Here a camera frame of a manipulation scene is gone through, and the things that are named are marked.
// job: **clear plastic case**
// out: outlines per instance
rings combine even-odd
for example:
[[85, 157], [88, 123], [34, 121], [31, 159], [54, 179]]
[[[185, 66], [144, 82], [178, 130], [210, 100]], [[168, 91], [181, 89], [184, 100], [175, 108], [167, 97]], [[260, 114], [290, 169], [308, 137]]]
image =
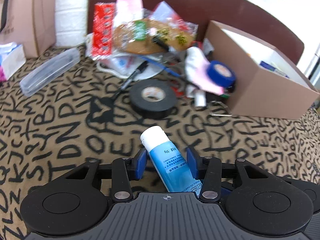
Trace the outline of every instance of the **clear plastic case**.
[[52, 80], [79, 63], [79, 61], [80, 52], [77, 48], [68, 49], [49, 59], [20, 81], [23, 94], [26, 97], [31, 97]]

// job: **black electrical tape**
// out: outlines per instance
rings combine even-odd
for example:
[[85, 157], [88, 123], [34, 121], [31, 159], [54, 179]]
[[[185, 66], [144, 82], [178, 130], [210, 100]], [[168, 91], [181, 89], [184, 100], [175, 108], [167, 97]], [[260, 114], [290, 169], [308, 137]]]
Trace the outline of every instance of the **black electrical tape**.
[[163, 81], [146, 79], [134, 84], [129, 91], [132, 109], [143, 118], [162, 119], [171, 114], [177, 103], [174, 91]]

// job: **red plastic wrapper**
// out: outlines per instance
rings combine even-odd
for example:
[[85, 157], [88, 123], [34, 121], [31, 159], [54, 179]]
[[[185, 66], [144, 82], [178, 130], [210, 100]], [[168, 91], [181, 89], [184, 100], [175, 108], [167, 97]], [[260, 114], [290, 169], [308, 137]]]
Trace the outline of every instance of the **red plastic wrapper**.
[[96, 3], [93, 18], [92, 58], [107, 58], [112, 53], [112, 27], [115, 3]]

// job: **white brick wall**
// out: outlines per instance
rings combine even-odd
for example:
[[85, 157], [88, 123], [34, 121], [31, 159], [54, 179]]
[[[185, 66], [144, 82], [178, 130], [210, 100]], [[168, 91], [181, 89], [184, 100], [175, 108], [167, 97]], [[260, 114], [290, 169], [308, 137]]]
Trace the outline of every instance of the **white brick wall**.
[[57, 46], [76, 46], [87, 32], [88, 0], [56, 0]]

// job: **open cardboard box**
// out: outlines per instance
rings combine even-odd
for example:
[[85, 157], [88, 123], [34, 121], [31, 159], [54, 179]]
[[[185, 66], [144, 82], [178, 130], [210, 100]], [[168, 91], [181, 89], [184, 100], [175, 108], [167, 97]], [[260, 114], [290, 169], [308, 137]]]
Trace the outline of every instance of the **open cardboard box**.
[[[290, 79], [259, 66], [223, 30], [240, 34], [271, 49], [270, 60], [281, 65]], [[214, 46], [214, 59], [236, 74], [236, 90], [226, 104], [233, 115], [300, 119], [319, 97], [310, 81], [276, 47], [231, 26], [211, 21], [206, 36]]]

